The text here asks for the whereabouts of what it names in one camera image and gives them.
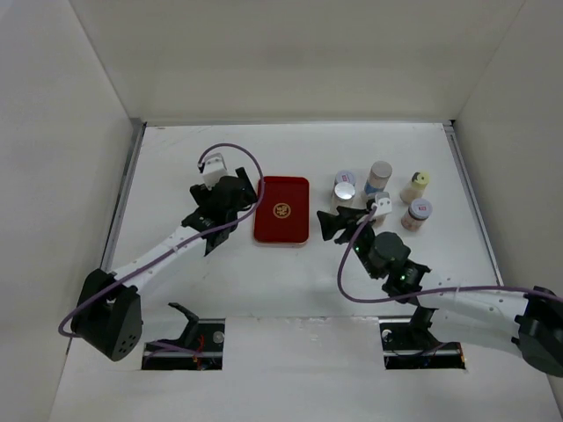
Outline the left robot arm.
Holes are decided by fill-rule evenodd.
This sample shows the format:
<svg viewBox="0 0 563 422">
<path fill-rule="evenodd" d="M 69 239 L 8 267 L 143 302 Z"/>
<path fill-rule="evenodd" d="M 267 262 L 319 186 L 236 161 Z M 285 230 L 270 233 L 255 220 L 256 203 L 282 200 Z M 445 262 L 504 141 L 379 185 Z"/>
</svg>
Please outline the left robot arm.
<svg viewBox="0 0 563 422">
<path fill-rule="evenodd" d="M 190 187 L 197 208 L 164 241 L 118 269 L 100 268 L 86 277 L 70 332 L 111 361 L 124 359 L 143 334 L 142 294 L 165 280 L 165 271 L 183 258 L 204 258 L 234 231 L 242 211 L 259 203 L 244 168 L 223 175 L 212 188 Z"/>
</svg>

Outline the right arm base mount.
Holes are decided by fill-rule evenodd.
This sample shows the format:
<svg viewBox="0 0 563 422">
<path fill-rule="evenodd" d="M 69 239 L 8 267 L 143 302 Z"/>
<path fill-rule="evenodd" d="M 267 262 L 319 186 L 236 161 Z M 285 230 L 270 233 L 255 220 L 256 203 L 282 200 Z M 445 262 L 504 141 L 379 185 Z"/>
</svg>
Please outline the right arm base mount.
<svg viewBox="0 0 563 422">
<path fill-rule="evenodd" d="M 438 341 L 430 331 L 431 310 L 379 319 L 384 366 L 388 370 L 465 369 L 459 343 Z"/>
</svg>

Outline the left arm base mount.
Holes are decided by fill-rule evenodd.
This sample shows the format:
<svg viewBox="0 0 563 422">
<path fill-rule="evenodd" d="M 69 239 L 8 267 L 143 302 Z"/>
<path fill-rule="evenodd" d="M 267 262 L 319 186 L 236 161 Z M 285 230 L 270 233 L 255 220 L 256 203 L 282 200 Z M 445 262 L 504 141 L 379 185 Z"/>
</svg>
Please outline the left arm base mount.
<svg viewBox="0 0 563 422">
<path fill-rule="evenodd" d="M 226 323 L 224 319 L 199 318 L 176 302 L 168 306 L 185 319 L 182 332 L 145 344 L 141 370 L 216 371 L 223 368 Z"/>
</svg>

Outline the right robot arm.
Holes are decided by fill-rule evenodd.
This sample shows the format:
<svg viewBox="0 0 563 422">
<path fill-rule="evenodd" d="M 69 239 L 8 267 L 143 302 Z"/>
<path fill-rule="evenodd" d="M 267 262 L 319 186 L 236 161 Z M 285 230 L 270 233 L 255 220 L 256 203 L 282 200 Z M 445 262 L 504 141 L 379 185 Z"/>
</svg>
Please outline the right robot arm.
<svg viewBox="0 0 563 422">
<path fill-rule="evenodd" d="M 500 350 L 536 370 L 562 375 L 562 299 L 553 291 L 497 285 L 464 286 L 409 258 L 396 233 L 376 233 L 374 210 L 338 207 L 317 213 L 324 240 L 346 245 L 370 278 L 381 280 L 382 302 L 414 306 L 408 337 L 418 347 L 461 342 Z"/>
</svg>

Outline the blue label silver cap bottle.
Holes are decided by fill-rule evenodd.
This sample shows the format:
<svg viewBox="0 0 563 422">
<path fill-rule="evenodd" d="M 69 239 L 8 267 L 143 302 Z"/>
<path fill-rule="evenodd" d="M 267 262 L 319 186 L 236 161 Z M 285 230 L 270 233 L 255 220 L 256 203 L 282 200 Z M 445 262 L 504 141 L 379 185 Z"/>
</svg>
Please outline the blue label silver cap bottle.
<svg viewBox="0 0 563 422">
<path fill-rule="evenodd" d="M 392 175 L 392 167 L 386 161 L 376 161 L 372 164 L 363 193 L 366 198 L 370 195 L 382 192 Z"/>
</svg>

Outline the small silver lid jar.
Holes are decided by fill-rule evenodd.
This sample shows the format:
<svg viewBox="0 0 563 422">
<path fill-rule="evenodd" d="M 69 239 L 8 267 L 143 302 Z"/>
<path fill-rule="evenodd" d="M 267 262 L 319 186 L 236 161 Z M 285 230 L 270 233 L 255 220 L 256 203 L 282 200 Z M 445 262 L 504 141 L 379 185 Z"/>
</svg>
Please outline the small silver lid jar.
<svg viewBox="0 0 563 422">
<path fill-rule="evenodd" d="M 333 187 L 332 209 L 352 207 L 355 200 L 355 186 L 349 182 L 339 182 Z"/>
</svg>

